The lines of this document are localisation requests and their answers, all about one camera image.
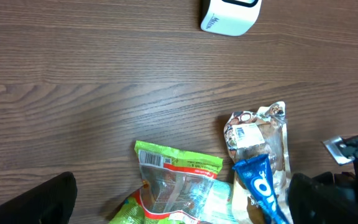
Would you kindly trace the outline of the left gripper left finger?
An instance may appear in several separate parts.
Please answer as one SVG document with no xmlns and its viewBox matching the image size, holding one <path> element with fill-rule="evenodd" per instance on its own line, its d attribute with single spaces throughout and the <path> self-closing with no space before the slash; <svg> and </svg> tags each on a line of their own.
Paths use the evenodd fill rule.
<svg viewBox="0 0 358 224">
<path fill-rule="evenodd" d="M 0 223 L 67 224 L 77 197 L 73 173 L 60 175 L 0 205 Z"/>
</svg>

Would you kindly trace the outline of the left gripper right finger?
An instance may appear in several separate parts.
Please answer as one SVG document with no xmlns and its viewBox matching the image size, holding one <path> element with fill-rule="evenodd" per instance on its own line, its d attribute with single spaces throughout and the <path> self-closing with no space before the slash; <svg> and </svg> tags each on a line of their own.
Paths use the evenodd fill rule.
<svg viewBox="0 0 358 224">
<path fill-rule="evenodd" d="M 333 186 L 294 174 L 288 192 L 294 223 L 352 223 L 353 214 Z"/>
</svg>

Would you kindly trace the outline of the blue oreo packet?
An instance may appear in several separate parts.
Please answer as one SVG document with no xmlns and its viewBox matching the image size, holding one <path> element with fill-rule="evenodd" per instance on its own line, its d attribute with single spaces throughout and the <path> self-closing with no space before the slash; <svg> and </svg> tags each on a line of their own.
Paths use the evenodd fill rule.
<svg viewBox="0 0 358 224">
<path fill-rule="evenodd" d="M 232 169 L 235 170 L 258 205 L 273 221 L 289 224 L 277 202 L 268 154 L 238 161 Z"/>
</svg>

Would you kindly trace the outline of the beige cookie bag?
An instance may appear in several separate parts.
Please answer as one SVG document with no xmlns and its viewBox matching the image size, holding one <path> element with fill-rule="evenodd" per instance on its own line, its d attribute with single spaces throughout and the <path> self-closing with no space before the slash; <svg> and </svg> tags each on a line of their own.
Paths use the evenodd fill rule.
<svg viewBox="0 0 358 224">
<path fill-rule="evenodd" d="M 224 137 L 234 161 L 234 218 L 239 223 L 292 223 L 285 103 L 234 112 Z"/>
</svg>

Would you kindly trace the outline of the teal snack packet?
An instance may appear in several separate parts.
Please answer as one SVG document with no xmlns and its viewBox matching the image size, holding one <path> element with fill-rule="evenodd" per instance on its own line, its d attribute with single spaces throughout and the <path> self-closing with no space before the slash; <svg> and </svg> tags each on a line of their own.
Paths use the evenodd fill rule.
<svg viewBox="0 0 358 224">
<path fill-rule="evenodd" d="M 237 224 L 232 214 L 232 189 L 230 183 L 214 181 L 201 212 L 201 223 Z"/>
</svg>

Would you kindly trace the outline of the green snack bag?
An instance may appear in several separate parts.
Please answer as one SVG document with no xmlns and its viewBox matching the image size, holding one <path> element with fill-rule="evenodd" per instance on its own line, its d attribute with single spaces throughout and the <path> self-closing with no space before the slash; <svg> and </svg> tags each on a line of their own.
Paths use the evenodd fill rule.
<svg viewBox="0 0 358 224">
<path fill-rule="evenodd" d="M 223 160 L 144 141 L 134 150 L 142 187 L 125 199 L 111 223 L 201 223 Z"/>
</svg>

